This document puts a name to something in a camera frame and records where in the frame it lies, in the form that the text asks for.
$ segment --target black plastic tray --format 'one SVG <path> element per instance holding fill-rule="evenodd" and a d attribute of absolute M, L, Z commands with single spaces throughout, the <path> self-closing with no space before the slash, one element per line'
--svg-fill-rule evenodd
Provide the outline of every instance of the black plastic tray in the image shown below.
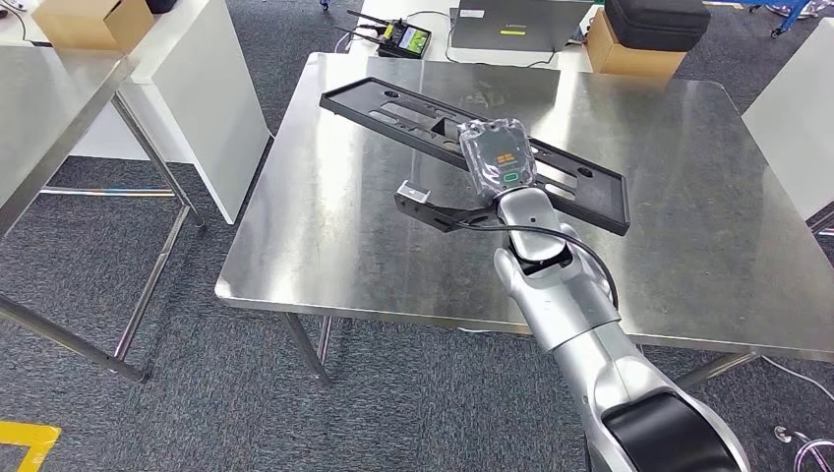
<path fill-rule="evenodd" d="M 486 119 L 373 77 L 322 93 L 319 105 L 466 171 L 457 124 Z M 530 146 L 539 162 L 536 185 L 554 208 L 620 236 L 626 234 L 630 225 L 626 177 L 534 138 Z"/>

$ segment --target carpet floor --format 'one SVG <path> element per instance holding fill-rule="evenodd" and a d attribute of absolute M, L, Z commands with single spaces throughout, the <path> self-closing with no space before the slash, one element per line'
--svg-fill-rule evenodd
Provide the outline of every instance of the carpet floor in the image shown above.
<path fill-rule="evenodd" d="M 357 0 L 228 0 L 275 131 L 312 51 L 331 51 Z M 740 110 L 813 30 L 715 7 L 679 76 L 725 85 Z M 128 355 L 152 369 L 128 383 L 0 321 L 0 419 L 59 426 L 43 471 L 583 470 L 582 431 L 555 363 L 529 337 L 338 320 L 328 370 L 309 377 L 280 321 L 224 307 L 213 286 L 236 227 L 196 171 L 174 172 L 204 229 L 186 226 Z M 53 184 L 161 185 L 149 164 L 71 157 Z M 104 349 L 123 329 L 177 205 L 166 200 L 41 196 L 0 242 L 0 292 Z M 831 257 L 830 242 L 825 242 Z M 314 317 L 302 317 L 317 333 Z M 715 353 L 646 348 L 670 377 Z M 834 365 L 780 360 L 834 387 Z M 834 408 L 816 388 L 757 361 L 692 391 L 736 431 L 754 470 L 791 470 L 782 424 L 831 436 Z M 0 472 L 24 454 L 0 444 Z"/>

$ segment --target cardboard box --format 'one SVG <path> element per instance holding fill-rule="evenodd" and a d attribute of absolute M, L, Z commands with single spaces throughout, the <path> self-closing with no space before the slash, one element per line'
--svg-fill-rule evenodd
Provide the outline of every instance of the cardboard box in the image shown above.
<path fill-rule="evenodd" d="M 127 54 L 153 25 L 145 0 L 44 0 L 31 16 L 56 49 Z"/>
<path fill-rule="evenodd" d="M 685 52 L 650 51 L 630 49 L 617 40 L 605 10 L 600 8 L 588 32 L 588 58 L 591 67 L 598 74 L 622 74 L 629 76 L 651 76 L 671 78 Z"/>

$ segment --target black padded case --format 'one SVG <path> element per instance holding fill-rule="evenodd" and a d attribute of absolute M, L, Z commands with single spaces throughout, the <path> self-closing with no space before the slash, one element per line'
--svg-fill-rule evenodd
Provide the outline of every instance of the black padded case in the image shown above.
<path fill-rule="evenodd" d="M 697 44 L 710 19 L 700 0 L 606 0 L 605 15 L 623 46 L 679 52 Z"/>

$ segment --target metal table top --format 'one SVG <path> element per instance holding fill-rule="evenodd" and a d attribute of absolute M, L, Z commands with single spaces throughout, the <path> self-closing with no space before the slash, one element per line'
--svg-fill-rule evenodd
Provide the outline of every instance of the metal table top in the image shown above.
<path fill-rule="evenodd" d="M 241 308 L 529 332 L 493 269 L 504 236 L 400 214 L 404 179 L 474 207 L 469 177 L 322 110 L 378 77 L 623 173 L 625 237 L 562 215 L 608 263 L 645 344 L 834 360 L 834 270 L 715 83 L 313 54 L 215 286 Z"/>
<path fill-rule="evenodd" d="M 0 237 L 130 72 L 119 53 L 0 46 Z"/>

